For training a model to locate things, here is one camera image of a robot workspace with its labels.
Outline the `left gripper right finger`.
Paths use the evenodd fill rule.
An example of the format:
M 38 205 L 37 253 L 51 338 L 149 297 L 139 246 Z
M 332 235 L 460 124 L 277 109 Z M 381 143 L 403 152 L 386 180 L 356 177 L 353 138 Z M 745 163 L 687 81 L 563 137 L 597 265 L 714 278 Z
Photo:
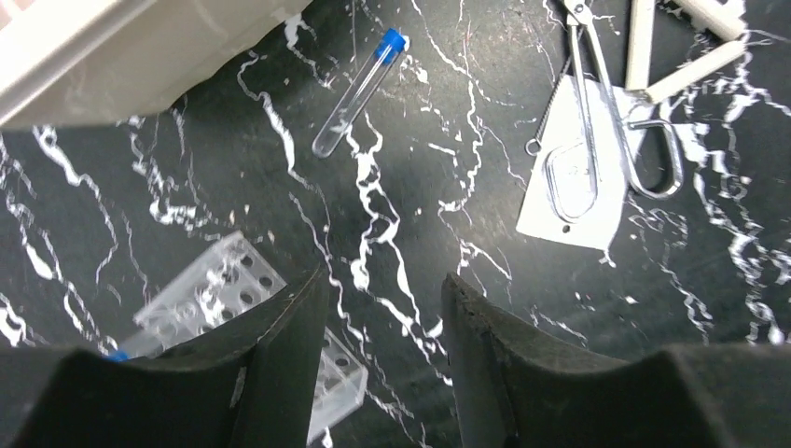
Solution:
M 786 447 L 790 349 L 670 344 L 629 362 L 560 340 L 445 278 L 465 447 Z

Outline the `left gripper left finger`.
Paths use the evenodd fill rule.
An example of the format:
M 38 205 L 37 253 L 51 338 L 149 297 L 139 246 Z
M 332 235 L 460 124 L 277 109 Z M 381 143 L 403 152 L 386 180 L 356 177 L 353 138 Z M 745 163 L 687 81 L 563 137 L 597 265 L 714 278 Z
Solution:
M 303 447 L 324 340 L 324 269 L 160 356 L 1 353 L 5 447 Z

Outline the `blue capped test tube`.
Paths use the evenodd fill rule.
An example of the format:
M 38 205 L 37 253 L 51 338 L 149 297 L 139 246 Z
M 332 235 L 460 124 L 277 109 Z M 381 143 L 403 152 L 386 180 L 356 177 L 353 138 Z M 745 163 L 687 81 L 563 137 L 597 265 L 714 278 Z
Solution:
M 405 37 L 390 28 L 341 96 L 312 141 L 314 156 L 325 159 L 351 130 L 354 121 L 381 85 L 406 47 Z

